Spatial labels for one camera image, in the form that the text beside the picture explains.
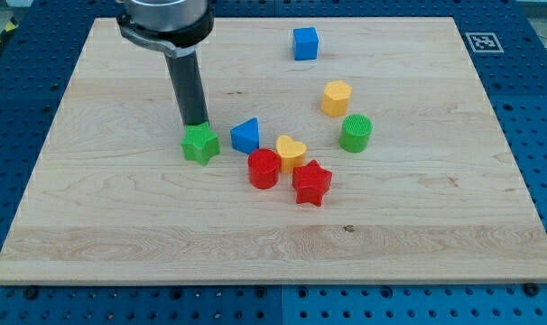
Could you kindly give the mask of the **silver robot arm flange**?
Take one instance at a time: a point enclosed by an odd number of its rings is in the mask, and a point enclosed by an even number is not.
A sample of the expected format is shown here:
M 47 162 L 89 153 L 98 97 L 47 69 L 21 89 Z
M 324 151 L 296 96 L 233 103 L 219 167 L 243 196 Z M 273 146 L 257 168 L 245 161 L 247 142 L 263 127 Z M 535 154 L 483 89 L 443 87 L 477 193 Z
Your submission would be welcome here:
M 214 11 L 209 0 L 127 0 L 116 22 L 133 44 L 180 58 L 210 35 Z

